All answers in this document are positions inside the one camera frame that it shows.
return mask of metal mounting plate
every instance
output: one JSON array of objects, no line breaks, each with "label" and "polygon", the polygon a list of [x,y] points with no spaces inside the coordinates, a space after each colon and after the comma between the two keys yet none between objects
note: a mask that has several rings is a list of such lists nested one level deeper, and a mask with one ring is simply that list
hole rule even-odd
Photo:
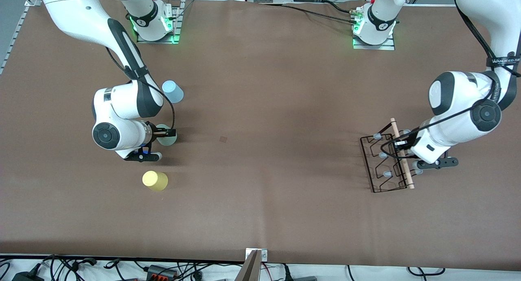
[{"label": "metal mounting plate", "polygon": [[261,259],[261,261],[263,263],[268,261],[268,250],[267,249],[256,249],[256,248],[246,249],[246,256],[244,257],[245,259],[248,258],[248,256],[252,252],[252,250],[261,250],[262,251],[262,259]]}]

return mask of black wire rack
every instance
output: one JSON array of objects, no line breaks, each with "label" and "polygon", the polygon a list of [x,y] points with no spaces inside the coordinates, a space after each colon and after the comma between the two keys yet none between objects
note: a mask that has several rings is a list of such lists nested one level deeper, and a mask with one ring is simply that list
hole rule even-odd
[{"label": "black wire rack", "polygon": [[[374,193],[407,189],[407,181],[403,168],[406,162],[396,159],[380,150],[380,147],[393,139],[391,133],[385,133],[391,127],[391,123],[373,136],[363,136],[360,144],[363,152],[363,160],[367,168],[371,191]],[[387,144],[386,151],[398,155],[394,144]]]}]

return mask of light blue cup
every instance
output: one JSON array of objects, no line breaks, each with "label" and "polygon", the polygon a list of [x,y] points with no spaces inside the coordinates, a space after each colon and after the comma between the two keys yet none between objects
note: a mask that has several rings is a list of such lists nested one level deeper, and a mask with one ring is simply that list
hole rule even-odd
[{"label": "light blue cup", "polygon": [[179,86],[173,81],[164,82],[162,90],[171,103],[179,103],[184,97],[183,90],[181,90],[181,88],[179,88]]}]

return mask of table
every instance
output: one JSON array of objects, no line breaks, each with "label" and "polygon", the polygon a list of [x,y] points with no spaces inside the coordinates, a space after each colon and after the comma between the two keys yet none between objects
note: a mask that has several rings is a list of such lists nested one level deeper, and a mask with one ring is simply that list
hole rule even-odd
[{"label": "table", "polygon": [[[120,2],[102,4],[130,29]],[[519,99],[493,133],[451,149],[457,168],[370,193],[359,137],[391,116],[418,126],[434,78],[486,58],[454,8],[405,7],[399,19],[396,51],[354,50],[346,23],[194,2],[180,44],[139,45],[154,79],[185,93],[178,142],[140,164],[91,137],[94,92],[126,77],[103,47],[31,8],[0,76],[0,250],[233,261],[259,247],[270,262],[518,270]],[[169,124],[169,111],[151,121]],[[145,188],[147,170],[168,188]]]}]

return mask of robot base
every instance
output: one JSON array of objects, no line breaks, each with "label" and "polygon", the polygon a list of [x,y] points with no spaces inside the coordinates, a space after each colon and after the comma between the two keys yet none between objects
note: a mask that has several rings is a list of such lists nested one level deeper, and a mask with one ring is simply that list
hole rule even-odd
[{"label": "robot base", "polygon": [[134,34],[136,39],[134,40],[136,43],[144,43],[144,44],[178,44],[179,38],[181,36],[181,26],[183,24],[184,17],[184,8],[186,6],[186,0],[180,0],[181,3],[179,6],[171,6],[171,10],[168,9],[169,13],[167,17],[173,17],[173,20],[166,25],[171,25],[172,30],[166,34],[163,38],[155,41],[144,40],[141,36],[139,36],[136,28],[134,28]]},{"label": "robot base", "polygon": [[394,36],[392,30],[394,29],[394,24],[390,28],[389,36],[387,40],[378,45],[370,45],[365,43],[357,36],[360,33],[364,21],[363,21],[363,7],[357,7],[356,10],[353,10],[351,14],[351,19],[356,21],[357,23],[352,25],[351,29],[353,32],[353,49],[366,49],[366,50],[390,50],[394,51]]}]

